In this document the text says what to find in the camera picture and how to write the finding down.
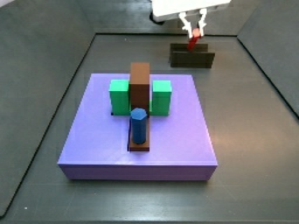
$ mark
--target dark block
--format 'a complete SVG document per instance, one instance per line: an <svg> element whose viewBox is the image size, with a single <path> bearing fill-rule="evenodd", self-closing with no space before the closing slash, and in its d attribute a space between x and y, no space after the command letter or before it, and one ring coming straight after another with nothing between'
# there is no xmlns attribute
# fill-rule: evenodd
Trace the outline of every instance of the dark block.
<svg viewBox="0 0 299 224"><path fill-rule="evenodd" d="M207 44L195 45L188 51L186 44L170 44L170 67L211 68L215 52L208 52Z"/></svg>

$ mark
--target gray wall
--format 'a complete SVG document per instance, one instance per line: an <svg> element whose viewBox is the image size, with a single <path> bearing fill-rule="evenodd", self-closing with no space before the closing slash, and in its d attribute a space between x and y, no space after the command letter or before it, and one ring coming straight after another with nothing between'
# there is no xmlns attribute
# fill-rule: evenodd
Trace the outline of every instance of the gray wall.
<svg viewBox="0 0 299 224"><path fill-rule="evenodd" d="M1 216L94 32L73 0L14 0L0 33Z"/></svg>
<svg viewBox="0 0 299 224"><path fill-rule="evenodd" d="M299 115L297 12L297 0L265 0L237 38Z"/></svg>
<svg viewBox="0 0 299 224"><path fill-rule="evenodd" d="M149 19L149 0L77 0L94 32L98 33L185 33L178 20L162 26ZM243 24L263 0L232 0L225 10L207 16L205 34L237 36Z"/></svg>

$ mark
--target purple block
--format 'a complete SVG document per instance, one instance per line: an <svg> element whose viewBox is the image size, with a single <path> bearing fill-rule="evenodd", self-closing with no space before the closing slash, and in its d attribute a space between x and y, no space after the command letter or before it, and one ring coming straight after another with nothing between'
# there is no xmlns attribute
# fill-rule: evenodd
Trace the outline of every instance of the purple block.
<svg viewBox="0 0 299 224"><path fill-rule="evenodd" d="M208 180L217 167L191 75L150 74L172 82L169 116L150 116L149 152L126 151L129 115L112 116L110 80L90 75L58 166L69 179Z"/></svg>

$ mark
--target green block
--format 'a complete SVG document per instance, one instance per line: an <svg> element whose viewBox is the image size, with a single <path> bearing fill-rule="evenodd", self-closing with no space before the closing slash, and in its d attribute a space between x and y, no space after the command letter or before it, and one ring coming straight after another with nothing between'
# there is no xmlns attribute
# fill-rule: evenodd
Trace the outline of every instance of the green block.
<svg viewBox="0 0 299 224"><path fill-rule="evenodd" d="M113 115L129 116L128 80L112 80L108 92Z"/></svg>
<svg viewBox="0 0 299 224"><path fill-rule="evenodd" d="M153 80L153 97L154 96L169 96L172 94L172 83L169 80Z"/></svg>
<svg viewBox="0 0 299 224"><path fill-rule="evenodd" d="M128 92L128 80L112 80L108 92Z"/></svg>

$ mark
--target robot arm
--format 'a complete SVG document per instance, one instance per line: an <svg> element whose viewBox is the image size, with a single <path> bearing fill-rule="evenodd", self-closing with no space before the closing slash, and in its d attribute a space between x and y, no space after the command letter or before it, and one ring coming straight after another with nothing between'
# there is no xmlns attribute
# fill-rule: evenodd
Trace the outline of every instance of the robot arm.
<svg viewBox="0 0 299 224"><path fill-rule="evenodd" d="M204 22L204 19L207 17L207 9L200 9L200 21L199 21L199 28L200 28L200 36L203 37L204 36L204 32L203 32L203 27L207 25L205 22ZM178 18L182 22L182 30L185 30L188 32L188 36L189 36L189 39L192 38L192 24L191 22L186 21L185 19L185 12L181 12L178 14Z"/></svg>
<svg viewBox="0 0 299 224"><path fill-rule="evenodd" d="M182 22L182 30L185 30L188 32L188 35L189 35L189 39L192 38L192 23L186 21L185 19L185 12L181 12L178 14L178 18Z"/></svg>
<svg viewBox="0 0 299 224"><path fill-rule="evenodd" d="M204 19L207 17L207 9L201 9L200 10L200 21L199 21L199 27L200 27L200 35L204 36L204 32L203 32L203 27L207 25L205 22L204 22Z"/></svg>

